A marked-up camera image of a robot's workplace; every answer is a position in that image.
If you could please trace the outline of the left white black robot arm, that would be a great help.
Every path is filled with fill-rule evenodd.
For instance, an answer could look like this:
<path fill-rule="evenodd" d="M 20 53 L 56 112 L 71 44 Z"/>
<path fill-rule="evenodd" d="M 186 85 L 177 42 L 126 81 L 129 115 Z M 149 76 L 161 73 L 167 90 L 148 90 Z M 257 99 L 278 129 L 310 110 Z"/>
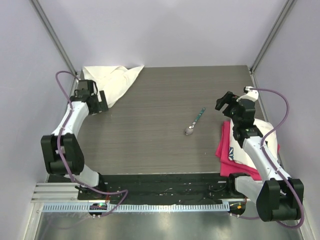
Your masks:
<path fill-rule="evenodd" d="M 109 110 L 105 93 L 98 90 L 94 80 L 85 79 L 78 82 L 67 100 L 66 112 L 57 128 L 40 140 L 45 168 L 50 175 L 81 184 L 93 198 L 100 200 L 106 195 L 106 185 L 102 175 L 85 164 L 77 136 L 87 116 Z"/>

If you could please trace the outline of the white cloth napkin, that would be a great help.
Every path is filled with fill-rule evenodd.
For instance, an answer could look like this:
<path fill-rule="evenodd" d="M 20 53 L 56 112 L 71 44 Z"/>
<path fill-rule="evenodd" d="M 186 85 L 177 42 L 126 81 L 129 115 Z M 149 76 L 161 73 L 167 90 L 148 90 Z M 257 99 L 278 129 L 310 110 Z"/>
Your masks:
<path fill-rule="evenodd" d="M 104 91 L 108 108 L 124 96 L 134 84 L 140 72 L 145 66 L 137 66 L 127 69 L 124 66 L 84 66 L 83 77 L 93 80 L 99 91 Z"/>

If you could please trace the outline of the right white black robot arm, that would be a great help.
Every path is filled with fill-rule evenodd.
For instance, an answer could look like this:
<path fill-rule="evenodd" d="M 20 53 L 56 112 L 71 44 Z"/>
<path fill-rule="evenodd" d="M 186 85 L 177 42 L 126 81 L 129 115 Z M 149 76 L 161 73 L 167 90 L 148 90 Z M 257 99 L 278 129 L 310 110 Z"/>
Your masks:
<path fill-rule="evenodd" d="M 233 122 L 233 137 L 240 148 L 253 161 L 262 182 L 251 176 L 237 173 L 230 176 L 226 193 L 233 198 L 243 194 L 255 203 L 258 218 L 264 222 L 298 221 L 299 228 L 305 220 L 303 207 L 304 184 L 292 178 L 273 156 L 266 142 L 268 134 L 262 134 L 255 125 L 255 104 L 261 89 L 247 86 L 244 95 L 237 96 L 231 91 L 216 101 L 215 109 Z"/>

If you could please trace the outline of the green handled metal spoon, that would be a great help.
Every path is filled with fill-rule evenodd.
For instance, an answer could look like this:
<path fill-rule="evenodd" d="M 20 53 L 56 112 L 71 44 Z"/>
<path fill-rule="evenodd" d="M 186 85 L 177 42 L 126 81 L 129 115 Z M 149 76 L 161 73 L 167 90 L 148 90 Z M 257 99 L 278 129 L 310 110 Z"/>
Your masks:
<path fill-rule="evenodd" d="M 203 115 L 203 113 L 205 112 L 206 108 L 203 107 L 201 109 L 201 111 L 198 113 L 198 115 L 196 116 L 196 118 L 193 120 L 192 124 L 190 126 L 188 126 L 185 130 L 184 130 L 184 134 L 186 136 L 191 135 L 194 132 L 194 127 L 197 124 L 197 122 L 199 121 L 199 119 L 201 118 L 201 116 Z"/>

